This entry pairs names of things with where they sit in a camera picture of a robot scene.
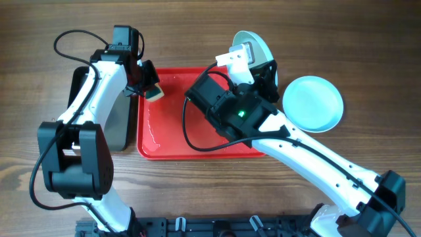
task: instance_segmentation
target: light blue plate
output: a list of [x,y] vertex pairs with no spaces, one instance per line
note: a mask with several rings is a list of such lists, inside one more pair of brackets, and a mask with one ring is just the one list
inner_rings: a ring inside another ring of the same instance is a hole
[[290,83],[282,106],[287,118],[307,132],[328,131],[343,114],[341,94],[332,83],[318,76],[303,76]]

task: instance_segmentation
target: wood grain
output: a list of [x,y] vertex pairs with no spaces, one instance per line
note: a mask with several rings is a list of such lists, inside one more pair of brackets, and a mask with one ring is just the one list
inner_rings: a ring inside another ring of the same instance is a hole
[[[36,130],[66,109],[78,63],[53,51],[65,30],[111,40],[115,24],[143,33],[145,59],[157,67],[206,66],[239,30],[260,34],[279,65],[281,92],[318,75],[335,84],[345,116],[311,134],[378,173],[407,181],[406,221],[421,234],[421,4],[417,1],[3,1],[0,4],[0,236],[73,236],[82,208],[44,211],[28,195],[38,156]],[[59,48],[89,58],[101,42],[75,34]],[[330,200],[273,158],[149,162],[131,135],[113,155],[114,187],[139,217],[308,213]],[[49,205],[66,203],[36,190]],[[390,236],[406,236],[398,225]]]

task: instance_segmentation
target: red mat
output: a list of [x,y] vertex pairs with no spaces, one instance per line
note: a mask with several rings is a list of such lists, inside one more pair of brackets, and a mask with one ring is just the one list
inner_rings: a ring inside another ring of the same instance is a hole
[[[205,68],[159,68],[157,73],[164,97],[156,102],[139,98],[137,119],[137,150],[148,160],[221,159],[261,157],[264,154],[237,144],[225,149],[200,152],[191,149],[184,140],[182,130],[182,108],[184,93]],[[219,70],[227,73],[226,68]],[[222,87],[228,89],[226,81],[211,74]],[[205,120],[205,116],[193,103],[187,103],[186,130],[190,141],[197,147],[213,147],[228,142],[219,136]]]

